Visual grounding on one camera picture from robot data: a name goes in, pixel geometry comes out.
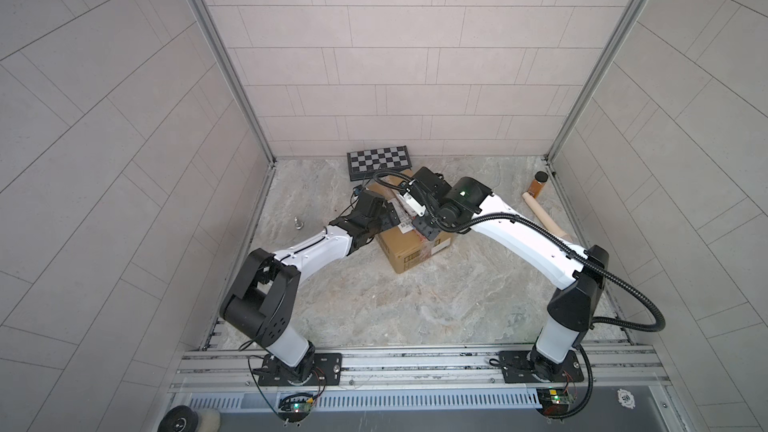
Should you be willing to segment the brown cardboard express box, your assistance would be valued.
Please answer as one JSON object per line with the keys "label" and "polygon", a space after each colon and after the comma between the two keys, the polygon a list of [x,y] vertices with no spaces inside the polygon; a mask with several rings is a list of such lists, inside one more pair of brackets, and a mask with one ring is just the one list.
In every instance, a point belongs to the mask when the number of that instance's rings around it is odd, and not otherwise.
{"label": "brown cardboard express box", "polygon": [[451,233],[439,231],[434,238],[430,239],[419,232],[412,225],[412,221],[419,219],[419,216],[412,214],[412,210],[394,189],[384,187],[376,181],[372,181],[368,189],[379,193],[393,205],[400,220],[399,225],[381,232],[376,237],[376,242],[397,274],[402,274],[426,262],[432,256],[449,248],[454,242],[454,235]]}

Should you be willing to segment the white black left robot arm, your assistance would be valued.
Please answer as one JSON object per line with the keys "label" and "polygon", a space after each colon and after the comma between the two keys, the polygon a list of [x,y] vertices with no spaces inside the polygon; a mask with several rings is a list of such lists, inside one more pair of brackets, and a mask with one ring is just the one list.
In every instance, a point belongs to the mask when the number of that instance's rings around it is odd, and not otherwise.
{"label": "white black left robot arm", "polygon": [[362,191],[350,213],[309,239],[276,252],[252,250],[220,304],[220,318],[266,350],[290,381],[307,380],[315,348],[291,325],[301,280],[398,225],[390,202]]}

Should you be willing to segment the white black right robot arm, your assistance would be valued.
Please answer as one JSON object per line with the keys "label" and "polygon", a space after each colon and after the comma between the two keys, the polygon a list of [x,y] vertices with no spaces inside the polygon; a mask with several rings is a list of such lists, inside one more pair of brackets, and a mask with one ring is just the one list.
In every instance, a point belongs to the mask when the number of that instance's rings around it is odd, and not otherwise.
{"label": "white black right robot arm", "polygon": [[450,185],[423,167],[402,185],[401,196],[428,225],[445,232],[480,233],[526,260],[556,287],[528,363],[538,379],[558,381],[569,354],[592,325],[605,286],[602,276],[584,263],[601,265],[607,253],[561,241],[470,177]]}

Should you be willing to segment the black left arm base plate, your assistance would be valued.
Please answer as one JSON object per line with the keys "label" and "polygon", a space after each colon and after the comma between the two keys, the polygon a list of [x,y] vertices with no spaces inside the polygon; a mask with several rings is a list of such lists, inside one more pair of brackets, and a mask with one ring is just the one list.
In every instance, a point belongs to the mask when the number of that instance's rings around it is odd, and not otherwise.
{"label": "black left arm base plate", "polygon": [[341,353],[315,353],[296,367],[289,367],[272,355],[253,367],[258,384],[266,387],[337,386],[340,383],[343,355]]}

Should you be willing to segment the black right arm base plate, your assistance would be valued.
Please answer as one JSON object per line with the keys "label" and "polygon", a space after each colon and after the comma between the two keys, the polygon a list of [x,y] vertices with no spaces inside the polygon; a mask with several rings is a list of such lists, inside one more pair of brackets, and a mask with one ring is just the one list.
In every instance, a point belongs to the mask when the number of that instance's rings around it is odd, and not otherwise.
{"label": "black right arm base plate", "polygon": [[585,369],[576,350],[569,350],[562,363],[555,363],[535,351],[501,351],[495,358],[504,382],[565,383],[584,382]]}

